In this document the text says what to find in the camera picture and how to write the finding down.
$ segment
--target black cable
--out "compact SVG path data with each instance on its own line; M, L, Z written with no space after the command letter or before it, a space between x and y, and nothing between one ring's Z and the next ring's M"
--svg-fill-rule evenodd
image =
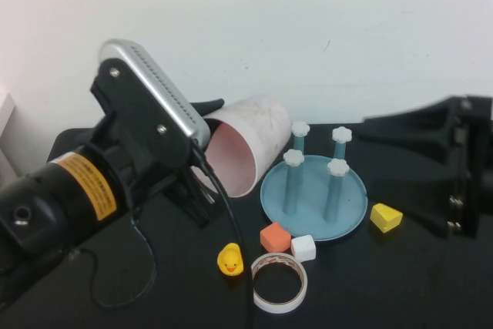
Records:
M231 208L230 198L227 195L226 190L224 189L223 184L218 179L217 175L214 173L214 169L207 162L206 155L204 152L197 146L196 143L193 143L193 152L195 155L196 162L194 163L197 167L199 167L204 175L206 175L210 182L213 184L214 188L216 188L217 193L221 197L224 202L224 207L226 208L227 215L230 218L231 226L233 227L233 231L236 236L236 240L238 241L238 245L240 246L240 252L243 259L243 271L245 273L246 278L246 320L245 320L245 328L250 329L253 327L253 314L254 314L254 302L253 302L253 277L252 277L252 263L250 261L247 246L245 245L245 241L243 239L243 234L240 229L240 225L234 216L233 209Z
M96 295L94 294L94 285L96 281L96 274L98 273L98 267L99 267L98 256L93 250L87 248L79 249L81 253L86 253L92 258L93 267L92 267L91 277L89 279L89 295L91 297L91 301L99 308L102 308L104 310L116 310L119 308L128 307L130 304L133 304L136 300L140 299L141 297L144 297L147 293L149 293L151 287L154 285L154 282L156 281L156 277L157 277L156 252L149 238L147 237L147 235L142 230L142 227L140 226L139 216L140 213L137 212L132 213L131 223L135 231L141 236L141 238L146 243L147 248L149 249L149 253L153 259L153 272L151 273L146 286L137 295L133 296L129 300L119 304L105 304L96 297Z

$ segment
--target white tape roll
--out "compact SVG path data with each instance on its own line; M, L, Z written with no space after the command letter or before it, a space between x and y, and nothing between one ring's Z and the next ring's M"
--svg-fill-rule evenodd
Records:
M267 253L263 256L260 256L253 262L253 279L255 279L255 275L257 274L258 270L270 264L285 264L289 267L292 267L293 270L295 270L300 276L301 289L292 300L284 302L283 304L273 304L272 302L267 302L261 296L259 296L255 290L253 291L253 300L255 301L255 304L258 306L258 308L260 308L261 310L270 312L271 314L285 314L286 312L290 312L300 306L301 302L303 302L303 300L305 299L308 287L307 272L305 271L303 265L289 254Z

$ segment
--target white flower-shaped cap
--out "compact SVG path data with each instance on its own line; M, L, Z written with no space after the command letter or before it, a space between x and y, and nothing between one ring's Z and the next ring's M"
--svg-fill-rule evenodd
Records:
M305 156L302 154L300 150L290 149L283 154L284 162L288 166L299 166L301 163L305 161Z
M332 176L344 176L349 173L349 165L345 159L332 159L327 167Z
M350 142L353 139L353 132L344 126L332 130L332 140L340 144Z
M308 135L309 131L310 125L303 121L296 121L293 125L291 125L291 132L298 138Z

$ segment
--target rubber duck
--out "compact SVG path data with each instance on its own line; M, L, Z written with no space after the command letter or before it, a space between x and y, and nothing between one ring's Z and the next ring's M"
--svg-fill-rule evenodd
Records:
M243 259L240 246L236 243L227 244L217 256L217 266L224 275L234 277L243 272Z

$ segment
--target white cup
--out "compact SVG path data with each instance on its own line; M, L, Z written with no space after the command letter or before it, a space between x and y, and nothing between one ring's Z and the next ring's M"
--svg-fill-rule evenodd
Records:
M291 133L286 109L268 96L252 96L205 116L219 127L206 150L207 161L231 197L248 194L284 148ZM197 168L199 180L212 183Z

